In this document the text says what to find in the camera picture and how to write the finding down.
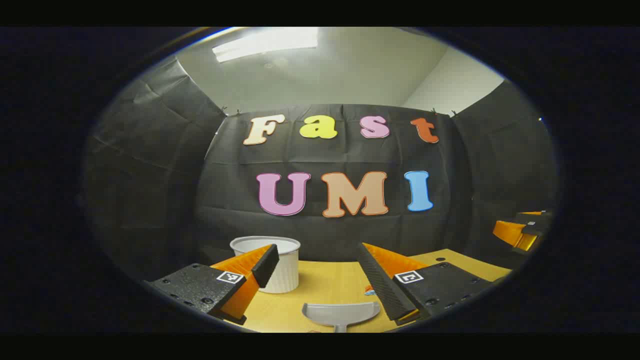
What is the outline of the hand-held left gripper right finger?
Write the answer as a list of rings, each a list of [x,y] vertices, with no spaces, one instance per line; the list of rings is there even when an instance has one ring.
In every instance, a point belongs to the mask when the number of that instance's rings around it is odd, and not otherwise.
[[[398,326],[450,313],[493,285],[450,262],[427,265],[368,243],[359,244],[357,260]]]

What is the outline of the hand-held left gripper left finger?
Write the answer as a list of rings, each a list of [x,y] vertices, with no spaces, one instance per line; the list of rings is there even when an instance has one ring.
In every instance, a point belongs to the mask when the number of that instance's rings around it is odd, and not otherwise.
[[[279,260],[276,244],[267,244],[216,264],[189,264],[148,284],[175,303],[243,325],[246,310]]]

